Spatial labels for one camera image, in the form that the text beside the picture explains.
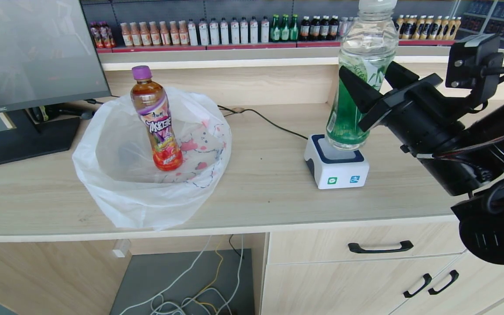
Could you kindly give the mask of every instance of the computer monitor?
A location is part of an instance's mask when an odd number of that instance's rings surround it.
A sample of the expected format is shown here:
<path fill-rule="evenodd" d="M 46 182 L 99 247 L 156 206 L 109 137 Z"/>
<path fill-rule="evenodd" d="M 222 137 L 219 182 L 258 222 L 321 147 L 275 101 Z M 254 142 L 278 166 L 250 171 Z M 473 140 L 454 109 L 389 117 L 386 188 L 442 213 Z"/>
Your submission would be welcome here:
<path fill-rule="evenodd" d="M 34 124 L 27 108 L 110 96 L 79 0 L 0 0 L 0 164 L 70 149 L 78 118 Z"/>

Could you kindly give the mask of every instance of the white plastic bag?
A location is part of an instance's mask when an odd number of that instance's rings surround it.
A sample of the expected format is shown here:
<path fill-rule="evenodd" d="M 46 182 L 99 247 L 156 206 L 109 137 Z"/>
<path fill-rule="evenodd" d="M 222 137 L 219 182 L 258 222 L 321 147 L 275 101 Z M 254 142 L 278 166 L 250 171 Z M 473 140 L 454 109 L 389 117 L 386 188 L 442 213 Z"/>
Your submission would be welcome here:
<path fill-rule="evenodd" d="M 79 180 L 119 228 L 162 230 L 184 223 L 212 194 L 230 158 L 232 135 L 214 101 L 166 88 L 184 163 L 153 163 L 144 124 L 129 95 L 103 104 L 73 153 Z"/>

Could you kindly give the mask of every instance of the black drawer handle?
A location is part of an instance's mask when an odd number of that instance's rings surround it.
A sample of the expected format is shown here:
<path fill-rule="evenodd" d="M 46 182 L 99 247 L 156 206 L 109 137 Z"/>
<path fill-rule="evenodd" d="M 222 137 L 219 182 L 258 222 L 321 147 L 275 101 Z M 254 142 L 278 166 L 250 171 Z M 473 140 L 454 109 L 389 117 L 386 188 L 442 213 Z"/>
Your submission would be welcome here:
<path fill-rule="evenodd" d="M 432 281 L 432 277 L 428 273 L 425 273 L 423 275 L 423 279 L 425 279 L 425 283 L 423 284 L 422 287 L 420 287 L 413 294 L 409 293 L 409 291 L 403 292 L 404 297 L 406 297 L 407 299 L 414 297 L 417 293 L 421 292 L 422 289 L 425 289 L 425 287 L 430 284 L 430 281 Z"/>
<path fill-rule="evenodd" d="M 454 283 L 454 281 L 456 281 L 459 276 L 460 276 L 460 274 L 457 271 L 455 271 L 455 270 L 450 271 L 450 277 L 452 277 L 452 279 L 450 279 L 450 282 L 447 285 L 445 285 L 442 289 L 440 289 L 438 291 L 435 291 L 434 288 L 432 287 L 428 291 L 428 293 L 430 295 L 437 295 L 437 294 L 439 294 L 440 292 L 444 291 L 447 287 L 449 287 L 452 283 Z"/>
<path fill-rule="evenodd" d="M 370 251 L 369 249 L 362 249 L 358 243 L 349 243 L 349 250 L 357 254 L 382 254 L 382 253 L 399 253 L 407 252 L 413 249 L 413 243 L 411 241 L 400 241 L 401 247 L 398 249 L 381 249 Z"/>

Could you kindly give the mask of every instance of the monitor stand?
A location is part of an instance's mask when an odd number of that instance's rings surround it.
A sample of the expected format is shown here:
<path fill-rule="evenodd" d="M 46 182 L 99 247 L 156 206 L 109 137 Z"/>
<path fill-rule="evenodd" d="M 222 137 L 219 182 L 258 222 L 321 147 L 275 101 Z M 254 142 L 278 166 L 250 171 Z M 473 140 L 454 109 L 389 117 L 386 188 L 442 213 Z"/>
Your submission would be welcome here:
<path fill-rule="evenodd" d="M 6 113 L 15 129 L 0 131 L 0 164 L 67 151 L 79 127 L 79 118 L 34 124 L 26 109 Z"/>

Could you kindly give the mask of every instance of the wooden cabinet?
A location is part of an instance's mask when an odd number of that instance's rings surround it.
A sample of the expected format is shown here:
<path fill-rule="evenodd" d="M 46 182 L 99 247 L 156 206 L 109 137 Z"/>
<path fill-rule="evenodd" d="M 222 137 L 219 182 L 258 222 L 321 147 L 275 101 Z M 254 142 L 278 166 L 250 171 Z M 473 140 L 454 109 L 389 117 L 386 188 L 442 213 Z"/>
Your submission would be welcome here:
<path fill-rule="evenodd" d="M 406 300 L 404 291 L 421 287 L 425 273 L 434 277 L 455 257 L 268 265 L 261 313 L 388 315 Z"/>
<path fill-rule="evenodd" d="M 442 289 L 451 281 L 452 270 L 459 277 L 448 288 L 437 295 L 425 290 L 406 301 L 393 315 L 477 314 L 504 299 L 504 266 L 487 263 L 469 252 L 434 277 L 428 289 Z"/>

